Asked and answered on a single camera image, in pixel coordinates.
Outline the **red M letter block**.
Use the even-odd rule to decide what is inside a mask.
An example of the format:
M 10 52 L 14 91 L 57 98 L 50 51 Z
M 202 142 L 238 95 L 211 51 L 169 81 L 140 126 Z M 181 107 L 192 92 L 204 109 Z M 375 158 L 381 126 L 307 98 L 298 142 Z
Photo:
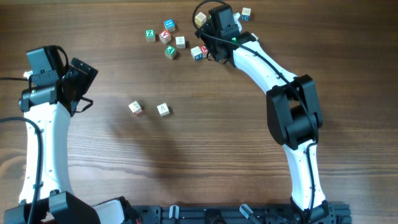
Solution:
M 205 45 L 201 45 L 200 46 L 200 50 L 202 52 L 203 57 L 206 57 L 206 55 L 208 53 L 208 50 L 207 50 L 206 46 Z

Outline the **white block blue side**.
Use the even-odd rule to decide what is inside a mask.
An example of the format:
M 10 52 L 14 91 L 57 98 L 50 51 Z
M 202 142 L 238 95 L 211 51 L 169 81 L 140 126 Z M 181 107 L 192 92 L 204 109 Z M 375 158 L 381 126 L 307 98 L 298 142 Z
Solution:
M 203 58 L 203 52 L 199 46 L 190 49 L 190 52 L 194 60 L 200 60 Z

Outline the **animal picture red block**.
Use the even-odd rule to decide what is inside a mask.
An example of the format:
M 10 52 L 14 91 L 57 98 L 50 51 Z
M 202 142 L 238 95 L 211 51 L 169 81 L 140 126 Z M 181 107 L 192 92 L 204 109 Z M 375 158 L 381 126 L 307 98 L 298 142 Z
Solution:
M 133 101 L 128 107 L 136 116 L 140 116 L 143 113 L 143 108 L 137 101 Z

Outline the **letter A wooden block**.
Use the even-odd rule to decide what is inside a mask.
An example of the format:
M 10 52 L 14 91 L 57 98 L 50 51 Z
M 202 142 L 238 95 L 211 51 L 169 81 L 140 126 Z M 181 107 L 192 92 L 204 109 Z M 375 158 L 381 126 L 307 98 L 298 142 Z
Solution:
M 166 116 L 166 115 L 170 114 L 169 107 L 167 106 L 166 103 L 162 103 L 161 105 L 158 105 L 157 109 L 158 109 L 160 116 Z

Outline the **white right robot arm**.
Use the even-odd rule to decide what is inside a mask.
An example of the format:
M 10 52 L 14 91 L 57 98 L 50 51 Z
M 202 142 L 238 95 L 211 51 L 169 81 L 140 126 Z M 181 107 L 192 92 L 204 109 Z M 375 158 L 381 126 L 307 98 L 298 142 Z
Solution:
M 326 216 L 326 197 L 317 164 L 319 129 L 323 124 L 315 82 L 283 69 L 235 22 L 206 22 L 195 35 L 216 62 L 229 62 L 250 76 L 266 95 L 267 125 L 285 151 L 292 179 L 292 204 L 305 223 Z

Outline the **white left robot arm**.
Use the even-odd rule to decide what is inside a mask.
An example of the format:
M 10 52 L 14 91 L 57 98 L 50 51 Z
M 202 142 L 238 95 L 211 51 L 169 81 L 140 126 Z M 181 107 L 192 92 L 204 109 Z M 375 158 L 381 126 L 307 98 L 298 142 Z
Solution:
M 29 87 L 19 101 L 27 125 L 27 168 L 19 206 L 4 212 L 5 223 L 126 223 L 124 200 L 95 206 L 72 192 L 67 136 L 72 116 L 98 71 L 73 58 L 66 65 L 49 58 L 29 60 Z

